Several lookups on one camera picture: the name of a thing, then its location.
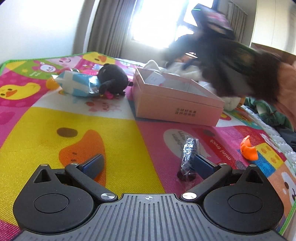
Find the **metal screw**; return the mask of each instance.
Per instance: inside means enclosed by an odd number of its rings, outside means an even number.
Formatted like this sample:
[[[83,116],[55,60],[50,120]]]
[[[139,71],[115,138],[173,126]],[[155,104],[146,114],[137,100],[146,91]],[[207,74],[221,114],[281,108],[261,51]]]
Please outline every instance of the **metal screw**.
[[[101,198],[104,200],[112,200],[116,197],[116,195],[112,192],[105,192],[101,195]]]
[[[182,194],[182,197],[186,200],[193,200],[197,198],[197,195],[193,192],[186,192]]]

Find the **blue and white package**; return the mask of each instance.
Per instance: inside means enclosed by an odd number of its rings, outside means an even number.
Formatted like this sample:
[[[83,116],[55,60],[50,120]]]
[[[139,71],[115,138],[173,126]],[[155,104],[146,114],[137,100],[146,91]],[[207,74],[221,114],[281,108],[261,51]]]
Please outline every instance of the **blue and white package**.
[[[99,96],[100,82],[97,76],[66,70],[54,79],[65,93],[74,96]]]

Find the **white paper card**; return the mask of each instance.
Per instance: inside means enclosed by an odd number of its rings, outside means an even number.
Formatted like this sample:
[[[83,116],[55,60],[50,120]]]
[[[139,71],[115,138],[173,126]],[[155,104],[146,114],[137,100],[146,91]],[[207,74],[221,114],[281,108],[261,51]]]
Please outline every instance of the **white paper card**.
[[[150,85],[160,85],[163,82],[165,82],[165,77],[156,72],[152,72],[152,74],[145,79],[145,83]]]

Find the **pink rabbit print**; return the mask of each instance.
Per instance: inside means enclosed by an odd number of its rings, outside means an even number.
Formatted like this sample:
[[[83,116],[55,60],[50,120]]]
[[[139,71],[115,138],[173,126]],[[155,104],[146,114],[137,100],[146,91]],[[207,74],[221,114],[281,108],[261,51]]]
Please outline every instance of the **pink rabbit print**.
[[[32,67],[33,70],[41,70],[43,72],[49,72],[49,73],[52,73],[52,72],[56,71],[56,67],[54,67],[52,65],[46,64],[44,62],[40,62],[38,60],[34,60],[33,62],[38,64],[38,66],[33,66]]]

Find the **orange plastic toy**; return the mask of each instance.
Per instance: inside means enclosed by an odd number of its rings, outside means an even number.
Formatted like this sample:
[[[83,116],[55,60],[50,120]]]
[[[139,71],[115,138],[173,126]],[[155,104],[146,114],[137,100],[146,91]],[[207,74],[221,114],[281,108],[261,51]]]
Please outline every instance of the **orange plastic toy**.
[[[48,88],[49,90],[56,90],[57,88],[59,88],[59,84],[55,82],[52,76],[46,81],[45,85],[46,88]]]
[[[258,160],[257,149],[250,143],[250,136],[246,136],[240,145],[241,154],[249,161]]]

